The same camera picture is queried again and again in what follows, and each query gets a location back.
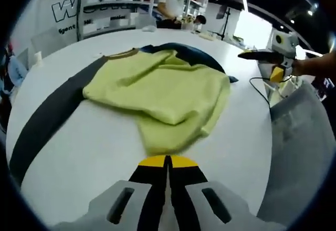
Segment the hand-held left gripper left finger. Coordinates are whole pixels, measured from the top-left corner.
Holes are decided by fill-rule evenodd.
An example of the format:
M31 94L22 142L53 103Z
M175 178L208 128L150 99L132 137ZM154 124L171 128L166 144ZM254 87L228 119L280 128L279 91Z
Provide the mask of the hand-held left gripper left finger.
M53 230L158 230L165 204L165 156L141 161L128 180L119 180L92 199L88 211Z

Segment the person's right hand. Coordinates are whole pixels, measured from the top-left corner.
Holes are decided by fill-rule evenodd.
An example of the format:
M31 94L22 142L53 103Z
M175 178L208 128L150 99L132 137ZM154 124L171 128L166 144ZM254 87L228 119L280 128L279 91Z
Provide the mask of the person's right hand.
M292 62L292 75L293 76L303 76L308 75L308 68L306 66L306 60L295 59Z

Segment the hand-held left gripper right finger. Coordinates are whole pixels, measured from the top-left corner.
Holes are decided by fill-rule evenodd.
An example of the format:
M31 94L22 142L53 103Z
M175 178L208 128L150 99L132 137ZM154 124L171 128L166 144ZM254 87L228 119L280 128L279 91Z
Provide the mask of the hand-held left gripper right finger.
M179 230L257 230L247 203L219 182L209 182L197 163L171 156L171 201Z

